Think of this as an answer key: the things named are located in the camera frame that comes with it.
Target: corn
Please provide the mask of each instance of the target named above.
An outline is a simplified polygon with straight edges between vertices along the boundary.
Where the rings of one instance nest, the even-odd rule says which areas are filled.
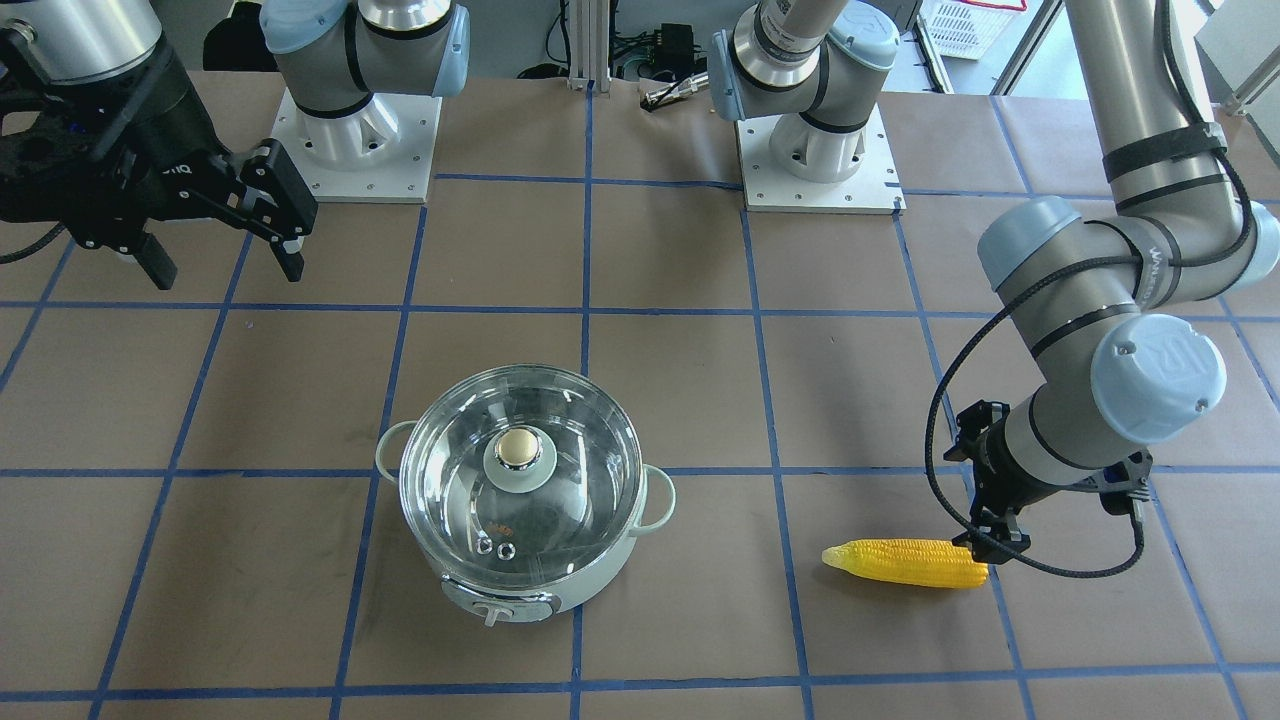
[[[969,551],[937,539],[860,539],[822,551],[822,561],[872,580],[928,588],[978,588],[987,564]]]

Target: white plastic crate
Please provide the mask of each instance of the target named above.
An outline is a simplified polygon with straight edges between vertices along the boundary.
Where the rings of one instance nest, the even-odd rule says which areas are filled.
[[[929,37],[950,58],[982,58],[1009,22],[1027,12],[1027,0],[932,0],[924,9]]]

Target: white mounting plate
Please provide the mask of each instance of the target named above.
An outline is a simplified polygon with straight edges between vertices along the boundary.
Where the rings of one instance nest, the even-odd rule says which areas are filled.
[[[289,158],[320,202],[404,202],[426,201],[431,178],[435,132],[440,124],[440,99],[419,95],[379,94],[399,119],[401,141],[385,160],[372,168],[334,170],[316,164],[302,146],[302,123],[288,90],[275,114],[271,137],[289,151]]]
[[[777,123],[778,115],[736,123],[748,210],[887,215],[906,208],[879,106],[872,109],[867,120],[861,168],[838,183],[800,179],[778,165],[769,154],[769,135]]]

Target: pot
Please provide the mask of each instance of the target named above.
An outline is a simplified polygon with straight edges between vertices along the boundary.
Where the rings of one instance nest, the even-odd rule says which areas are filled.
[[[388,439],[408,432],[397,479]],[[444,594],[485,625],[535,623],[604,589],[636,538],[676,510],[671,478],[640,460],[635,427],[589,379],[548,365],[472,375],[378,441],[404,520]],[[641,524],[649,480],[662,518]]]

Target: glass lid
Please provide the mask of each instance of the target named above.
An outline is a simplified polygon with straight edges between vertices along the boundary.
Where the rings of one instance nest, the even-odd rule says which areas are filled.
[[[581,570],[626,530],[640,447],[626,413],[586,378],[508,365],[444,393],[410,436],[401,505],[460,582],[525,591]]]

